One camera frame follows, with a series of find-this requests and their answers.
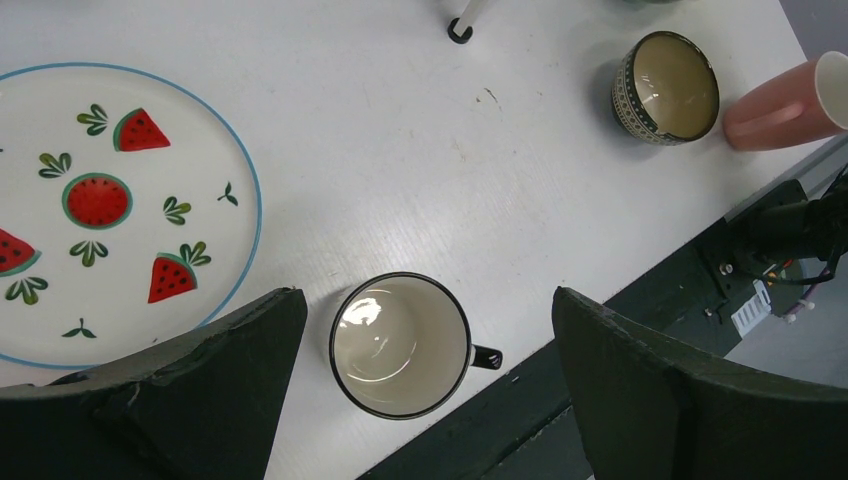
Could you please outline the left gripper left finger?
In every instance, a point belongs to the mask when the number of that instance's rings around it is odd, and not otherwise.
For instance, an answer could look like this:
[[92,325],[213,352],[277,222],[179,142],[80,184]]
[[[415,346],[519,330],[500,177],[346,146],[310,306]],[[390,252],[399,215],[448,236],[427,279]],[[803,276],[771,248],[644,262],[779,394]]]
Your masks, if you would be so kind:
[[260,479],[307,320],[279,288],[202,328],[1,391],[5,479]]

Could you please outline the white ribbed mug black handle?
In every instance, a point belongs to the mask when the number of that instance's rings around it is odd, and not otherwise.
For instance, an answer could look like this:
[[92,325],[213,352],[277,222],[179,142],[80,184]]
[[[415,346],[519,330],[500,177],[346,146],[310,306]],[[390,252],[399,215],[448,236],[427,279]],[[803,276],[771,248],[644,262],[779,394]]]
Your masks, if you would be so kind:
[[428,415],[469,369],[503,365],[500,350],[474,344],[457,297],[420,273],[385,273],[338,292],[321,326],[323,357],[341,392],[382,419]]

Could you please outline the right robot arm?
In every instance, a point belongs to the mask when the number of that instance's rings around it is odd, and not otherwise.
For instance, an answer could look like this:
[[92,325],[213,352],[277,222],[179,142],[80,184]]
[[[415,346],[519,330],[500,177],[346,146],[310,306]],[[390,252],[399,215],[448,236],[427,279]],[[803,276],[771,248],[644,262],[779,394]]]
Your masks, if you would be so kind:
[[809,199],[797,180],[781,183],[735,217],[730,232],[735,275],[766,282],[765,265],[815,258],[824,263],[822,273],[775,282],[812,286],[832,280],[847,253],[847,169],[817,199]]

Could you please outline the steel two-tier dish rack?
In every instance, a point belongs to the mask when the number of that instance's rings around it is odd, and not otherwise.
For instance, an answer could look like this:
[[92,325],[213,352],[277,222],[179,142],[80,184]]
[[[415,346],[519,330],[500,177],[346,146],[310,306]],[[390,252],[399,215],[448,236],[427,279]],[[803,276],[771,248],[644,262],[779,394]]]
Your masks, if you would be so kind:
[[456,44],[464,45],[473,36],[473,24],[479,18],[488,0],[470,0],[464,11],[447,27],[448,37]]

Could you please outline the watermelon pattern round plate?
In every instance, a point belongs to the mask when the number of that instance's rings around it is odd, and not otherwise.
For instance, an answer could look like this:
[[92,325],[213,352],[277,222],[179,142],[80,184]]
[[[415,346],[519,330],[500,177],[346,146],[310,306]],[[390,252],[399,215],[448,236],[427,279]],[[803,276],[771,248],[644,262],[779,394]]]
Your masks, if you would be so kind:
[[80,370],[218,318],[257,252],[262,194],[229,123],[119,65],[1,77],[1,357]]

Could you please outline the dark patterned cream bowl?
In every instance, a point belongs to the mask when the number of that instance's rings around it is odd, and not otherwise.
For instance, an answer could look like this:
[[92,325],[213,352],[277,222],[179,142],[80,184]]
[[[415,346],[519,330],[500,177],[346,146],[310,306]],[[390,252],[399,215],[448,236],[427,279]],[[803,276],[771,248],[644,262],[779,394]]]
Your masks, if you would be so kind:
[[672,31],[640,39],[619,64],[611,87],[614,119],[633,138],[657,146],[699,140],[720,111],[715,71],[688,38]]

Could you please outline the pink cup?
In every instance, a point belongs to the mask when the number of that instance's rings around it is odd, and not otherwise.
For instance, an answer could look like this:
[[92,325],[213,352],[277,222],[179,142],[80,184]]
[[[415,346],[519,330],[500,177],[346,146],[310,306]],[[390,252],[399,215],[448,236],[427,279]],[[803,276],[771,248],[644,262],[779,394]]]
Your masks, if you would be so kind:
[[847,131],[847,55],[829,51],[758,86],[724,114],[738,151],[794,147]]

